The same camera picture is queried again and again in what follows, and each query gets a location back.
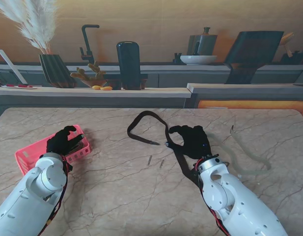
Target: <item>black vase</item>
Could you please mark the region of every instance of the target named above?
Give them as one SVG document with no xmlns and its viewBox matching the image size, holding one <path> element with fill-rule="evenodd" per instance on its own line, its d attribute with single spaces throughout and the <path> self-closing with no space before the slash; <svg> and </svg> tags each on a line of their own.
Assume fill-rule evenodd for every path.
<svg viewBox="0 0 303 236">
<path fill-rule="evenodd" d="M 141 90 L 139 45 L 135 42 L 119 42 L 116 45 L 123 88 Z"/>
<path fill-rule="evenodd" d="M 39 55 L 44 76 L 56 88 L 74 88 L 77 83 L 59 55 Z"/>
</svg>

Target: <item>gray cable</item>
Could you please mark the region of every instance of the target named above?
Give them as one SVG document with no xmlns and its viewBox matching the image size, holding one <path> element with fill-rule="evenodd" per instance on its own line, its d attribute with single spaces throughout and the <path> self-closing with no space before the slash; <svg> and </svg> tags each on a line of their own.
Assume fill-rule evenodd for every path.
<svg viewBox="0 0 303 236">
<path fill-rule="evenodd" d="M 206 132 L 206 134 L 207 134 L 208 137 L 215 140 L 218 143 L 218 145 L 230 156 L 233 168 L 237 173 L 239 173 L 241 175 L 253 175 L 253 176 L 255 176 L 255 175 L 266 174 L 271 169 L 271 164 L 269 163 L 268 160 L 263 159 L 259 156 L 256 156 L 254 153 L 252 153 L 245 146 L 245 144 L 243 144 L 243 142 L 240 140 L 238 135 L 233 131 L 233 126 L 231 127 L 230 134 L 234 138 L 234 140 L 237 142 L 237 144 L 241 147 L 241 149 L 244 151 L 246 156 L 248 156 L 250 159 L 252 159 L 254 161 L 263 163 L 267 167 L 267 170 L 265 170 L 265 171 L 247 171 L 247 170 L 244 170 L 239 165 L 239 163 L 237 161 L 237 158 L 236 158 L 236 155 L 235 155 L 234 151 L 231 148 L 229 148 L 227 145 L 223 144 L 223 142 L 219 138 L 217 138 L 216 135 L 214 135 L 213 133 Z"/>
</svg>

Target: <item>yellow fruit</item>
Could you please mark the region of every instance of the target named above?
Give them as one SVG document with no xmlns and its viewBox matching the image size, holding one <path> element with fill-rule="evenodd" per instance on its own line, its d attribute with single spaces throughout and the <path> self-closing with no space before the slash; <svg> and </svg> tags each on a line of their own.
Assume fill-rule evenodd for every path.
<svg viewBox="0 0 303 236">
<path fill-rule="evenodd" d="M 100 89 L 101 89 L 101 86 L 95 85 L 95 86 L 92 86 L 92 89 L 94 89 L 94 90 L 100 90 Z"/>
<path fill-rule="evenodd" d="M 110 86 L 101 87 L 101 90 L 112 90 L 113 88 Z"/>
</svg>

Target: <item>white bowl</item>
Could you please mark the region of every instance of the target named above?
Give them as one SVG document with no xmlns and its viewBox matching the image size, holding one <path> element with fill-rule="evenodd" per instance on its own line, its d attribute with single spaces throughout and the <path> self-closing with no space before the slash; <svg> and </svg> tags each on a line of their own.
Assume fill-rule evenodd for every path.
<svg viewBox="0 0 303 236">
<path fill-rule="evenodd" d="M 181 61 L 186 65 L 208 65 L 216 59 L 217 56 L 181 56 Z"/>
</svg>

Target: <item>plastic basket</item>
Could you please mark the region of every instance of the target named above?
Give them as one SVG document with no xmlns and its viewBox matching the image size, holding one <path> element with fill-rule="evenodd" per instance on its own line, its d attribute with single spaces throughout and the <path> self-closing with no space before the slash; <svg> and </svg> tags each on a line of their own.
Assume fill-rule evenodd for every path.
<svg viewBox="0 0 303 236">
<path fill-rule="evenodd" d="M 79 134 L 83 134 L 83 130 L 80 128 L 79 125 L 75 124 L 74 127 L 76 128 L 75 132 L 70 132 L 68 136 L 68 140 L 76 137 Z M 47 141 L 55 135 L 52 134 L 45 139 L 42 139 L 34 144 L 31 144 L 27 147 L 24 147 L 17 152 L 15 152 L 15 157 L 17 164 L 25 175 L 30 169 L 35 166 L 35 163 L 39 160 L 39 157 L 46 153 L 47 149 Z M 72 163 L 78 159 L 83 158 L 84 156 L 88 155 L 91 152 L 90 144 L 86 137 L 84 137 L 81 142 L 83 143 L 83 148 L 66 156 L 67 162 Z"/>
</svg>

